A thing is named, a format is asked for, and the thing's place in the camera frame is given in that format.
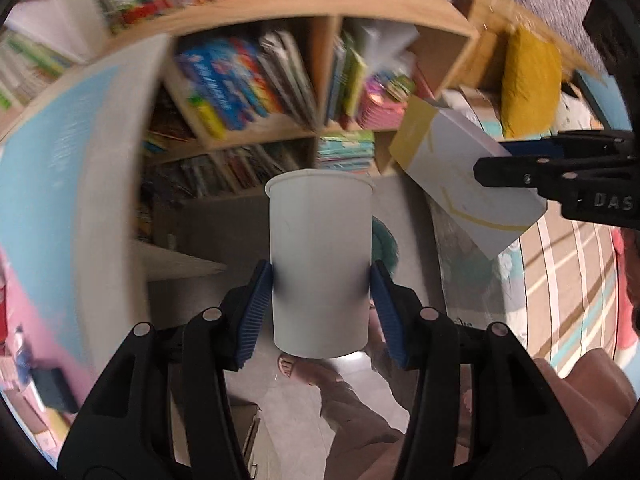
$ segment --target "floor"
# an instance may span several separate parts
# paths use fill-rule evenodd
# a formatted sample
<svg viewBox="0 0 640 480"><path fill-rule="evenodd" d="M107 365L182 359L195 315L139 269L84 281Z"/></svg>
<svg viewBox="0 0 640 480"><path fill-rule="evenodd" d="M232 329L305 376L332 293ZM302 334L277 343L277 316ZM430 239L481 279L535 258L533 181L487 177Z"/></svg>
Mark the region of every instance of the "floor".
<svg viewBox="0 0 640 480"><path fill-rule="evenodd" d="M373 213L393 233L399 247L394 280L413 288L422 304L443 310L433 227L423 192L404 176L377 178L375 184ZM259 259L269 257L267 197L188 206L180 214L178 249L226 263L228 269L214 276L151 283L152 319L159 328L185 323L205 308L217 306L230 288L248 281ZM254 356L243 370L227 375L231 401L248 400L261 407L283 478L321 479L333 431L318 416L319 391L281 375L276 367L279 354L268 313ZM392 427L406 429L408 413L393 400L385 381L370 370L363 352L332 360L332 365L366 405Z"/></svg>

